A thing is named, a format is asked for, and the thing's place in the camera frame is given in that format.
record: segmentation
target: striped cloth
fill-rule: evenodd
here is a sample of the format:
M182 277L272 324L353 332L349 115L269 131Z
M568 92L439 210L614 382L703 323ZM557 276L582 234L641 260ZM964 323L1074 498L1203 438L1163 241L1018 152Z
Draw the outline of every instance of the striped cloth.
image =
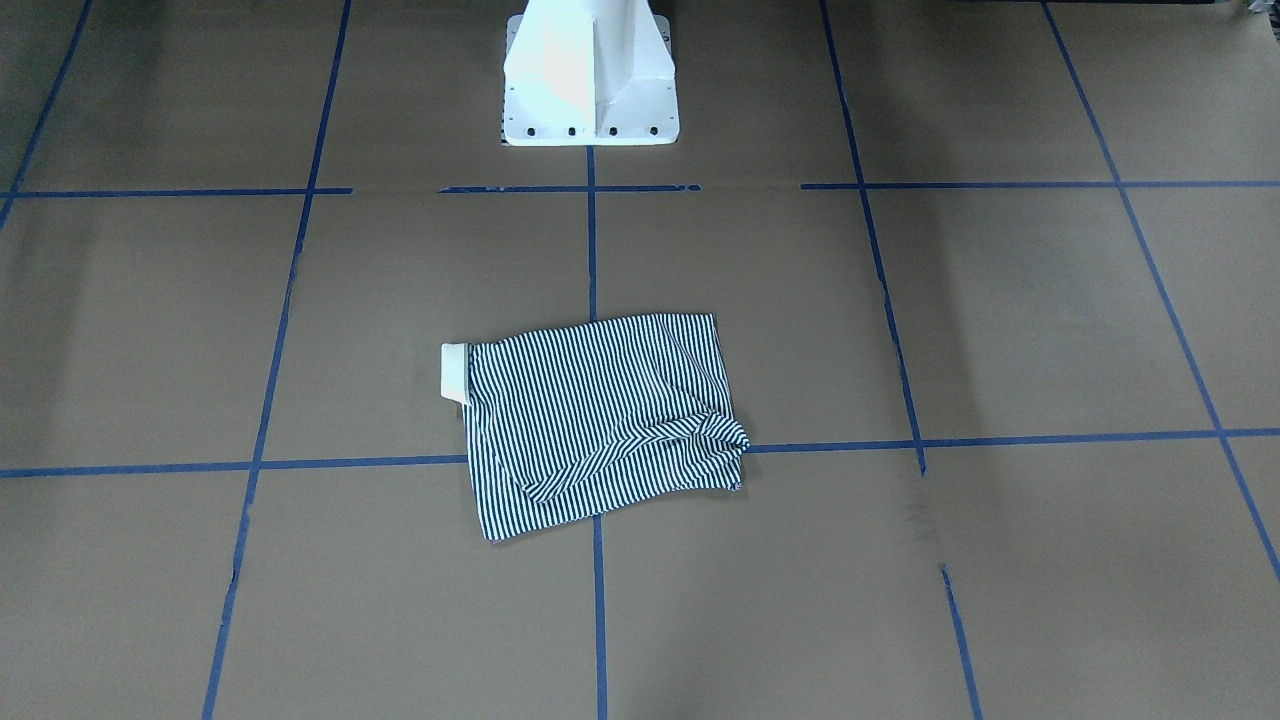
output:
M664 492L741 487L712 315L644 315L467 347L467 459L490 542Z

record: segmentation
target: floor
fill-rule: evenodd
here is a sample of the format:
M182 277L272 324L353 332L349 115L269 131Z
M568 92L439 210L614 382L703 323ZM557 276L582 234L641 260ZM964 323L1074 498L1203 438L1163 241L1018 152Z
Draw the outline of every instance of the floor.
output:
M0 9L0 716L1276 716L1266 17L672 5L595 152L518 1ZM439 343L649 311L745 489L486 543Z

